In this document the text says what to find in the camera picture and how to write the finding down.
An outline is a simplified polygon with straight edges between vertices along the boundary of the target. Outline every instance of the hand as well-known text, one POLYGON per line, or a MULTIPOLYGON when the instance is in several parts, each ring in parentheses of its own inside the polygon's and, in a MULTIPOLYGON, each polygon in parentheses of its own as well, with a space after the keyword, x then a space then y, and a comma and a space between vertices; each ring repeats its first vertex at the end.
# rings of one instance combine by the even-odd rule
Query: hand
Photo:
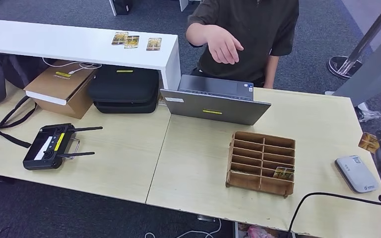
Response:
POLYGON ((273 86, 274 86, 274 85, 272 85, 272 84, 265 83, 265 84, 263 85, 263 88, 273 89, 273 86))
POLYGON ((239 62, 237 50, 242 51, 243 46, 230 32, 217 25, 205 25, 204 36, 209 52, 217 63, 239 62))

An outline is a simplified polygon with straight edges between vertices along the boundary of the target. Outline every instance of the gray carpet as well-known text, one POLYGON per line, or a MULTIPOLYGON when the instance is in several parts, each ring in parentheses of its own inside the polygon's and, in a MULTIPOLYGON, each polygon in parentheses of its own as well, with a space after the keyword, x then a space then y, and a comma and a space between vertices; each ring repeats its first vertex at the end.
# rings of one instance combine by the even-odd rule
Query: gray carpet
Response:
MULTIPOLYGON (((113 17, 107 0, 0 0, 0 19, 177 34, 182 73, 190 73, 203 50, 192 48, 185 40, 187 16, 195 7, 190 5, 180 12, 177 1, 137 0, 130 15, 113 17)), ((332 56, 350 54, 361 36, 340 0, 300 0, 294 51, 280 60, 275 88, 319 94, 334 91, 345 81, 330 74, 325 64, 332 56)), ((362 60, 370 53, 367 49, 362 60)), ((367 103, 381 112, 381 94, 367 103)), ((381 129, 381 119, 361 126, 374 133, 381 129)), ((146 231, 154 231, 158 238, 174 238, 189 229, 217 227, 194 218, 192 214, 25 181, 0 184, 0 238, 140 238, 146 231)), ((229 234, 231 224, 225 223, 216 237, 227 238, 229 234)))

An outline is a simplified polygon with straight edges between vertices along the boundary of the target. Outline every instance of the white power bank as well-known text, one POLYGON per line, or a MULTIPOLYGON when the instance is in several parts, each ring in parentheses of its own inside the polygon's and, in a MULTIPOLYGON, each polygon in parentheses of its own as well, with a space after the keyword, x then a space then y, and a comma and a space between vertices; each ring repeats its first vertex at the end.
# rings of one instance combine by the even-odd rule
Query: white power bank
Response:
POLYGON ((338 158, 335 165, 353 191, 364 193, 377 189, 378 182, 357 155, 338 158))

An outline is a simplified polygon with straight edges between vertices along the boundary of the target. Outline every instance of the wooden organizer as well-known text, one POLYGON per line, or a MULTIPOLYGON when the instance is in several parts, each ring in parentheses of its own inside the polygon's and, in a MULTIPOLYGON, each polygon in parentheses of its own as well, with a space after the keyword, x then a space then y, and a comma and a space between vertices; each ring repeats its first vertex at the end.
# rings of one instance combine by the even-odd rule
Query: wooden organizer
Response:
POLYGON ((226 187, 235 186, 284 196, 293 193, 293 180, 273 178, 277 167, 294 169, 296 141, 236 131, 230 143, 226 187))

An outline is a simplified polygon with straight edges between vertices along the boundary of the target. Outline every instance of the black case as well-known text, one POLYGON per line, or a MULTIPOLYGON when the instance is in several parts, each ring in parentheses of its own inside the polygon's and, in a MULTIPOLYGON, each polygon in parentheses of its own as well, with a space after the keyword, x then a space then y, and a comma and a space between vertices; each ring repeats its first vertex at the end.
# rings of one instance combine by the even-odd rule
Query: black case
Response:
POLYGON ((104 65, 88 94, 102 113, 151 113, 158 102, 158 82, 154 69, 104 65))
POLYGON ((116 15, 127 15, 132 8, 133 0, 111 0, 115 6, 116 15))

